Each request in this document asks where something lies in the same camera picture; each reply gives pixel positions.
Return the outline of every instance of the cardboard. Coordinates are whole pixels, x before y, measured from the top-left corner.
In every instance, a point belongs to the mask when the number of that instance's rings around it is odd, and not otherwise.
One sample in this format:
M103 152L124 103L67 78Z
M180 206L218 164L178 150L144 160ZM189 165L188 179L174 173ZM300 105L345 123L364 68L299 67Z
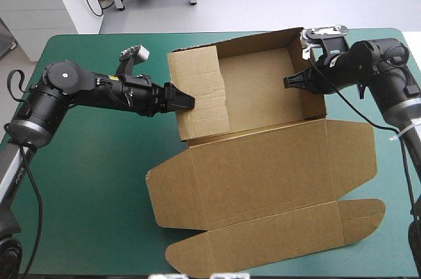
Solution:
M338 199L376 175L372 127L326 120L321 95L284 89L309 66L300 28L176 50L172 82L189 149L150 170L157 223L206 230L168 262L198 278L355 243L382 221L378 199Z

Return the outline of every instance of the drawer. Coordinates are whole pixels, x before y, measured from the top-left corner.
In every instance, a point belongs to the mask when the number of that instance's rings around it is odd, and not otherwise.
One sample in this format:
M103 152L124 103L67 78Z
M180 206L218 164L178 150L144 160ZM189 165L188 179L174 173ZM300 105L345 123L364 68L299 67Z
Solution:
M0 11L0 18L10 30L74 28L65 9L41 11Z
M77 34L76 29L25 29L11 30L19 45L31 61L38 61L49 38L59 34Z
M66 9L62 0L0 0L0 11Z

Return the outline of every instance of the white cabinet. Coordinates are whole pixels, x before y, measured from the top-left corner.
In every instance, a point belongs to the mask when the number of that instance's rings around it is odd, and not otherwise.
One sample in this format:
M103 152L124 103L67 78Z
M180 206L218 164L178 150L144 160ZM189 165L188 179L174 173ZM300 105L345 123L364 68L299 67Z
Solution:
M89 2L101 14L98 0ZM85 0L0 0L0 18L31 61L38 61L49 38L97 34L103 20Z

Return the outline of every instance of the open cardboard box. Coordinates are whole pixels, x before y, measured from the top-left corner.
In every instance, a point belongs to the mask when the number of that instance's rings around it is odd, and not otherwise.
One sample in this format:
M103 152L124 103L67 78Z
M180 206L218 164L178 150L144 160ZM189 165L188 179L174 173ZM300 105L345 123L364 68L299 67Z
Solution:
M338 201L376 175L374 133L326 120L322 95L284 89L309 66L293 28L169 54L172 82L196 98L178 113L189 149L150 170L157 223L206 230L166 258L205 278L341 247L382 221L378 199Z

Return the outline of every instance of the white cable tie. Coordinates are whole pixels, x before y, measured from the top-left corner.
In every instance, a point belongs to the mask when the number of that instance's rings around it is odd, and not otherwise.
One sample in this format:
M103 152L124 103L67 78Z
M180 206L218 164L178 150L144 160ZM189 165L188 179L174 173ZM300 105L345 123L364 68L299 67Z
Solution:
M403 129L402 131L399 131L399 134L397 134L396 136L392 136L391 138L389 138L389 140L395 141L395 140L399 139L401 136L403 136L406 132L411 130L412 128L415 128L416 126L420 126L420 125L421 125L421 121L412 123L409 126L407 126L405 129Z

